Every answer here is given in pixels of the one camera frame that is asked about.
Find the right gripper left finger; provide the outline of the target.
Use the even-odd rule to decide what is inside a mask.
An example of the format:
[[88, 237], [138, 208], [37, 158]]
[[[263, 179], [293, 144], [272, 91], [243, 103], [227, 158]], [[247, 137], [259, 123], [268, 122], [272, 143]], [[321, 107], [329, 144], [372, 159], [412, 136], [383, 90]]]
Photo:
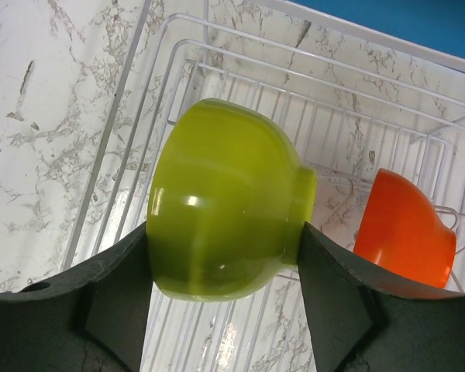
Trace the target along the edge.
[[66, 271], [0, 293], [0, 371], [138, 371], [152, 286], [140, 225]]

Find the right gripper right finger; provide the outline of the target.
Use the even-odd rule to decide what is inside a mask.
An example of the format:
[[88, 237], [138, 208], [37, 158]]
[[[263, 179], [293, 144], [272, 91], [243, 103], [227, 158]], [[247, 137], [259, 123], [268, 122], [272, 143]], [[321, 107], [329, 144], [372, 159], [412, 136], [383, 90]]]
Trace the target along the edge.
[[310, 224], [298, 273], [318, 371], [465, 371], [465, 294], [393, 274]]

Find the red orange bowl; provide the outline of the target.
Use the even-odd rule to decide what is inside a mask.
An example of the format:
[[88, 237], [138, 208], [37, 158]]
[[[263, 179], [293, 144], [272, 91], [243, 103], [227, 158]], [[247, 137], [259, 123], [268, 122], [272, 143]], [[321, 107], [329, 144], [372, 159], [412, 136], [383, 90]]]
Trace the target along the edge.
[[444, 289], [456, 234], [412, 182], [381, 168], [371, 188], [353, 252], [394, 274]]

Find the lime green bowl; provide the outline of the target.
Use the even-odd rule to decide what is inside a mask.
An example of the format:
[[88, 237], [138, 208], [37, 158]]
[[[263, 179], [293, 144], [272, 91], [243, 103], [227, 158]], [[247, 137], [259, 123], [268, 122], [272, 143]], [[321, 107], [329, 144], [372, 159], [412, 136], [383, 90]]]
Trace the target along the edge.
[[217, 98], [177, 121], [151, 183], [153, 281], [171, 298], [232, 301], [298, 262], [317, 178], [272, 120]]

